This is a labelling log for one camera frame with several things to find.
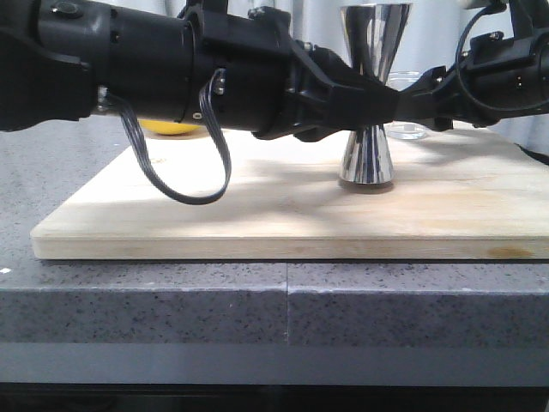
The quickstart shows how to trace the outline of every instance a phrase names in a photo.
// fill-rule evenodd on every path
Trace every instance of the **black robotic arm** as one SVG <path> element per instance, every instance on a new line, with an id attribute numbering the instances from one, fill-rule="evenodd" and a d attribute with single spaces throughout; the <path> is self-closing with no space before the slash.
<path id="1" fill-rule="evenodd" d="M 85 118 L 112 109 L 115 97 L 142 118 L 205 121 L 211 131 L 213 117 L 260 139 L 306 142 L 395 119 L 447 130 L 454 120 L 487 126 L 549 112 L 547 1 L 510 0 L 514 37 L 489 33 L 462 53 L 476 20 L 506 8 L 481 2 L 487 7 L 463 34 L 455 65 L 398 93 L 332 51 L 292 39 L 290 15 L 277 9 L 245 19 L 227 13 L 227 0 L 189 0 L 174 19 L 87 0 L 0 0 L 0 130 Z M 228 177 L 228 154 L 224 162 Z"/>

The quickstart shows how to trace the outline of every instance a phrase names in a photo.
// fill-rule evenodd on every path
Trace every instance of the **metal jigger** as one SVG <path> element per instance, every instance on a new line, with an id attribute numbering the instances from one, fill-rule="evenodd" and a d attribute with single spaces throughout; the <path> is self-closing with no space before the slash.
<path id="1" fill-rule="evenodd" d="M 387 81 L 411 6 L 398 3 L 341 8 L 354 69 Z M 382 125 L 351 133 L 340 176 L 357 185 L 381 185 L 393 179 L 393 161 Z"/>

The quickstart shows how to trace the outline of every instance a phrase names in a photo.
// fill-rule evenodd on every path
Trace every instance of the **gray countertop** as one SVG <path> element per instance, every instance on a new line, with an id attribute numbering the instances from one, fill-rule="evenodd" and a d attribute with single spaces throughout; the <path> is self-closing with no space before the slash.
<path id="1" fill-rule="evenodd" d="M 42 262 L 122 126 L 0 146 L 0 382 L 549 385 L 547 263 Z"/>

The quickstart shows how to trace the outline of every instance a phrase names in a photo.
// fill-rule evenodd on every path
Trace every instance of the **white curtain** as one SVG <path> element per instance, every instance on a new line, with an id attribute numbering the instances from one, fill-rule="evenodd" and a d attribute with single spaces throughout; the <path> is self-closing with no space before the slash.
<path id="1" fill-rule="evenodd" d="M 457 41 L 467 22 L 476 12 L 462 10 L 456 0 L 409 0 L 413 4 L 410 20 L 396 56 L 393 71 L 423 72 L 453 63 Z M 185 0 L 107 0 L 133 9 L 165 14 L 177 12 Z M 342 6 L 368 3 L 357 0 L 229 0 L 229 11 L 245 15 L 250 7 L 274 5 L 293 14 L 293 36 L 338 52 L 347 61 L 347 48 L 341 27 Z M 395 3 L 376 0 L 376 3 Z M 512 35 L 509 12 L 481 19 L 472 35 L 500 30 Z M 504 120 L 496 131 L 511 141 L 539 153 L 549 154 L 549 115 Z"/>

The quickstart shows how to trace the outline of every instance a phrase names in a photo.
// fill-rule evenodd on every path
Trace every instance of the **clear glass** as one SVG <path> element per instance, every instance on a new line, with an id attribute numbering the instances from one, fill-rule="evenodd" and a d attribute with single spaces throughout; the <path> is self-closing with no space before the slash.
<path id="1" fill-rule="evenodd" d="M 419 80 L 416 71 L 396 71 L 389 74 L 387 85 L 401 91 L 409 88 Z M 427 128 L 421 124 L 409 122 L 393 122 L 385 126 L 387 136 L 400 140 L 419 140 L 427 137 Z"/>

